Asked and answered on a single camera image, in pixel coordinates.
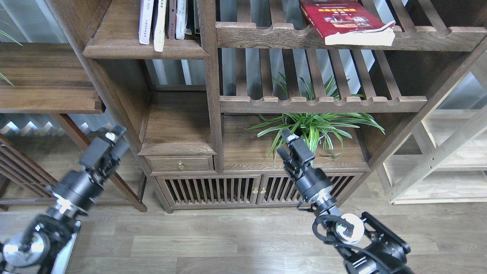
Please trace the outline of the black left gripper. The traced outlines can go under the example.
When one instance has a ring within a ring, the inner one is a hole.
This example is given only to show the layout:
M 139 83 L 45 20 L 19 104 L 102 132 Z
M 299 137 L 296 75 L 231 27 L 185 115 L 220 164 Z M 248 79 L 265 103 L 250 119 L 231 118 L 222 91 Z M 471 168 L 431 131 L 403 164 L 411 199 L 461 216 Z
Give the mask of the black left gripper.
M 105 137 L 91 142 L 78 160 L 82 169 L 70 170 L 52 187 L 56 204 L 48 209 L 48 215 L 87 215 L 119 165 L 125 132 L 124 126 L 114 126 Z

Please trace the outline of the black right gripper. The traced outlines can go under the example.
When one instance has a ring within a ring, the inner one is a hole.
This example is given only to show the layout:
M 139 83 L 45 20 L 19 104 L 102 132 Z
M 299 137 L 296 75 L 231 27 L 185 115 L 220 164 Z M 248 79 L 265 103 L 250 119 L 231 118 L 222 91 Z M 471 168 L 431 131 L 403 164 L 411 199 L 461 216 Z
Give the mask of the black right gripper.
M 289 128 L 280 130 L 280 135 L 286 143 L 300 139 Z M 330 179 L 324 174 L 323 170 L 312 167 L 311 162 L 315 159 L 314 154 L 292 151 L 285 147 L 279 147 L 277 153 L 282 158 L 284 169 L 294 182 L 294 187 L 301 195 L 302 199 L 299 204 L 305 202 L 336 204 L 336 200 L 331 195 L 333 184 Z

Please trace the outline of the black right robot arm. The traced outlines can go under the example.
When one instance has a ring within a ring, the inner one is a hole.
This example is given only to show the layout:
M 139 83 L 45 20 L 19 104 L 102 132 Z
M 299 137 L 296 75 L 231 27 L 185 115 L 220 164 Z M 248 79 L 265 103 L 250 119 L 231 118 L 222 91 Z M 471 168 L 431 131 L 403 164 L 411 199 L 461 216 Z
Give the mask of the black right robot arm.
M 312 166 L 314 154 L 306 142 L 289 129 L 280 132 L 287 148 L 278 148 L 284 169 L 315 214 L 314 235 L 332 245 L 343 258 L 349 274 L 411 274 L 406 255 L 409 244 L 364 212 L 360 217 L 342 214 L 331 194 L 333 184 L 321 169 Z

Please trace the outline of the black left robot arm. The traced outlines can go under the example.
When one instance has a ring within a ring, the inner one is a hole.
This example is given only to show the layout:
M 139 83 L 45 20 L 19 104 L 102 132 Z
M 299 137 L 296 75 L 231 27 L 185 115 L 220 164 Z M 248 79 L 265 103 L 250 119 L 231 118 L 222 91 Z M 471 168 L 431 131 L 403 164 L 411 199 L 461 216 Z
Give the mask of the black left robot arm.
M 123 139 L 126 128 L 117 125 L 104 137 L 96 137 L 80 157 L 81 170 L 70 170 L 50 187 L 55 204 L 37 215 L 25 231 L 1 244 L 1 273 L 13 268 L 39 266 L 39 274 L 50 274 L 60 251 L 80 230 L 79 215 L 86 216 L 104 190 L 105 182 L 116 172 L 120 159 L 129 149 Z

